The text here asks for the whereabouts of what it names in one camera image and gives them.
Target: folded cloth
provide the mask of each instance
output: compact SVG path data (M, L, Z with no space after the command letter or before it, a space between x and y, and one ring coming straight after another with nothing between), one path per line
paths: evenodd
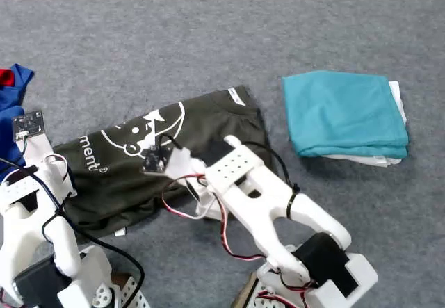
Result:
M408 135L383 76L315 71L283 78L299 156L407 156Z
M403 109L403 102L401 97L401 90L400 86L397 81L390 81L389 87L391 88L391 93L396 101L397 108L400 112L400 115L403 119L403 124L406 126L406 115L405 111ZM374 165L376 167L388 167L389 165L393 164L399 164L402 159L393 159L391 157L384 157L384 156L353 156L353 155L343 155L343 154L331 154L331 155L324 155L324 157L329 157L330 159L346 159L353 162L358 162L362 164L367 165Z
M14 74L13 86L0 86L0 157L24 164L24 159L13 138L13 118L23 115L20 105L28 82L34 72L15 64L10 70ZM0 163L0 181L11 171L7 165Z

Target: gray felt surface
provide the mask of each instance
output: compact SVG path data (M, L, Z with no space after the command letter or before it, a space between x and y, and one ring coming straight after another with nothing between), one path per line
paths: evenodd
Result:
M0 0L1 65L36 71L24 100L53 144L240 83L304 192L342 222L378 284L356 307L445 307L445 0ZM299 159L280 77L315 69L399 80L410 155L372 168ZM258 263L219 224L166 211L108 238L139 259L153 307L228 307ZM277 221L285 243L311 232ZM232 221L234 250L254 245ZM110 254L118 270L128 264Z

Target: dark olive t-shirt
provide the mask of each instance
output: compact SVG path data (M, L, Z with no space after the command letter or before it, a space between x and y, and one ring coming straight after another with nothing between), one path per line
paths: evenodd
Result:
M145 176L140 169L143 150L155 145L162 133L197 153L209 141L228 134L241 141L267 143L259 109L243 86L236 87L235 93L223 90L187 99L82 136L54 148L67 158L78 192L66 204L69 217L92 234L103 236L159 209L160 193L169 179ZM163 145L170 142L163 140ZM270 166L270 154L252 149ZM183 188L174 186L165 197L183 193Z

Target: folded teal cloth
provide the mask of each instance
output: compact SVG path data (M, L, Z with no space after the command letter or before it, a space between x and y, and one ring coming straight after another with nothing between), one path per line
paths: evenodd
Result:
M407 156L408 134L384 76L315 71L283 78L299 156Z

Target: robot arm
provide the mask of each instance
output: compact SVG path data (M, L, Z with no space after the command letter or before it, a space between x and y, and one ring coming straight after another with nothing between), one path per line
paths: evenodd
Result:
M311 308L351 307L377 282L377 274L362 255L345 253L351 243L348 231L308 196L294 193L237 138L228 136L225 141L232 150L209 167L192 158L187 149L173 149L165 173L172 179L193 172L205 174L206 188L196 179L187 179L188 185L202 204L217 197L248 229L267 260L257 272L259 279L274 292L300 304L300 294L286 288L281 277L293 286L313 281L316 288L307 291ZM222 218L217 209L209 215ZM273 225L279 217L310 226L318 234L297 250L289 250ZM327 269L319 270L326 261Z

